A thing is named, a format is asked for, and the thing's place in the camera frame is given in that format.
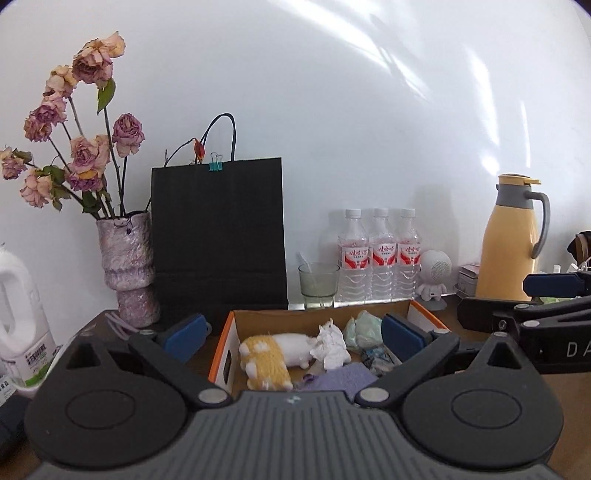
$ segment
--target bottle handle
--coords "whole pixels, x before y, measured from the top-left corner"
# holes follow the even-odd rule
[[[540,240],[536,243],[531,251],[531,258],[538,258],[546,239],[548,238],[548,230],[550,228],[550,201],[545,193],[541,192],[525,192],[525,198],[530,200],[539,200],[542,202],[542,209],[544,217],[542,220],[542,231],[540,232]]]

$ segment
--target purple cloth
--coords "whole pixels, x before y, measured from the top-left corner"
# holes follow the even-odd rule
[[[350,400],[355,398],[359,390],[374,383],[378,377],[371,373],[364,364],[352,363],[336,370],[304,381],[298,388],[300,391],[344,390]]]

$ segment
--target white cable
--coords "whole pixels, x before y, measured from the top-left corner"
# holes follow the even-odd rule
[[[119,317],[115,313],[107,312],[107,313],[105,313],[105,317],[106,317],[107,322],[109,323],[109,326],[111,327],[111,329],[122,340],[129,339],[128,332],[131,332],[131,333],[139,332],[139,330],[137,328],[131,326],[129,323],[127,323],[124,319],[122,319],[121,317]]]

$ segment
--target green leaf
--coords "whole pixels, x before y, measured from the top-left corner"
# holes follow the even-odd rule
[[[50,176],[51,181],[57,185],[62,185],[66,180],[66,172],[60,167],[48,165],[47,167],[43,167],[42,172],[45,176]]]
[[[62,189],[58,186],[55,186],[53,189],[54,197],[56,199],[68,199],[70,198],[70,192],[65,189]]]
[[[61,202],[57,198],[53,199],[51,204],[53,205],[53,208],[55,208],[58,212],[61,212]]]
[[[98,102],[99,106],[96,114],[101,113],[115,96],[115,81],[111,78],[107,81],[104,88],[99,88]]]
[[[33,161],[33,155],[31,154],[31,152],[22,152],[15,148],[12,151],[12,155],[14,155],[17,158],[20,158],[21,160],[24,160],[25,162]]]
[[[84,213],[96,213],[100,210],[100,202],[92,194],[92,192],[82,192],[82,205]]]
[[[82,192],[82,205],[85,207],[94,207],[98,201],[96,197],[92,194],[92,192],[86,191]]]

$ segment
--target product label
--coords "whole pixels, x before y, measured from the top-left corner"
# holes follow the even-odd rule
[[[396,244],[376,244],[372,248],[372,265],[392,265],[396,261]]]
[[[51,334],[47,333],[22,355],[10,360],[3,359],[2,362],[13,382],[32,387],[45,378],[56,353],[56,343]]]
[[[421,245],[400,244],[398,246],[398,263],[401,265],[417,265],[421,261]]]
[[[369,247],[343,247],[342,268],[361,269],[369,266]]]
[[[15,392],[8,375],[0,377],[0,406]]]

